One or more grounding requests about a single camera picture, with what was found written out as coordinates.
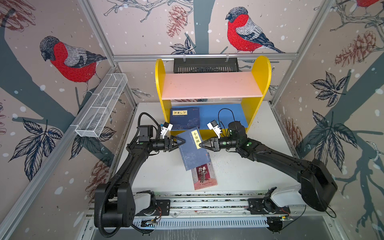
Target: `pink shelf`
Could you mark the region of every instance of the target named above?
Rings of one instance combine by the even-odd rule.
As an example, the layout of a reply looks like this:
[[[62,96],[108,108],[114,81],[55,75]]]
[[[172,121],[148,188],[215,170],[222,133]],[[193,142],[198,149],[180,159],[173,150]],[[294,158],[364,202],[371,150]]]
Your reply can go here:
[[[163,100],[262,97],[251,72],[166,74]]]

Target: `bird head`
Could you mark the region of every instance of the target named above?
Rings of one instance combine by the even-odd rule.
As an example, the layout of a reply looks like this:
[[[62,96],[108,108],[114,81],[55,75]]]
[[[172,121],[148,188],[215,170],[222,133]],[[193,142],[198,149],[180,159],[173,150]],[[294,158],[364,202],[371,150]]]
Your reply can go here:
[[[56,60],[53,48],[59,42],[60,41],[57,38],[53,37],[53,36],[45,37],[41,41],[41,43],[40,43],[40,51],[41,51],[41,56],[43,57],[44,61],[46,61],[48,59],[51,60],[51,61]]]
[[[233,23],[238,16],[243,14],[248,15],[248,11],[245,7],[235,7],[229,11],[225,19],[228,20],[230,23]]]

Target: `white mesh basket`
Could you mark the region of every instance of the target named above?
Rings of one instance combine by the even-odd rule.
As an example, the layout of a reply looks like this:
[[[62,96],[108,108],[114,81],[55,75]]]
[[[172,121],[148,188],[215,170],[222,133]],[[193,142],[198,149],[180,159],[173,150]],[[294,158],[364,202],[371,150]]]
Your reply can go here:
[[[124,73],[111,74],[75,130],[80,137],[100,136],[127,81]]]

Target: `book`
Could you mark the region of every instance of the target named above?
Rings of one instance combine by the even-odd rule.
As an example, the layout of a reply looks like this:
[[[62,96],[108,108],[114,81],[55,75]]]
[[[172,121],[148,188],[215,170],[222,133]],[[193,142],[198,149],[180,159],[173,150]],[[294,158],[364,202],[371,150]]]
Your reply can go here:
[[[200,128],[200,108],[171,108],[169,123],[173,131]]]
[[[217,185],[217,180],[212,163],[206,163],[192,169],[192,179],[195,190]]]
[[[179,150],[186,171],[211,161],[207,150],[199,146],[202,140],[197,127],[182,132],[178,134],[177,137],[185,140],[185,143],[179,146]]]

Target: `blue book cover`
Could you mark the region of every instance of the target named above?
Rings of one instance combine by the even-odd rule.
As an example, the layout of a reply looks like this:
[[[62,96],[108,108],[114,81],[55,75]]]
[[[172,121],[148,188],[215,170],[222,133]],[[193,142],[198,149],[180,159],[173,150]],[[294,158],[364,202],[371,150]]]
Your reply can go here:
[[[186,171],[211,161],[207,150],[199,146],[202,140],[197,127],[182,132],[177,137],[185,140],[185,143],[179,147],[179,150]]]
[[[171,108],[169,123],[173,131],[200,128],[200,108]]]

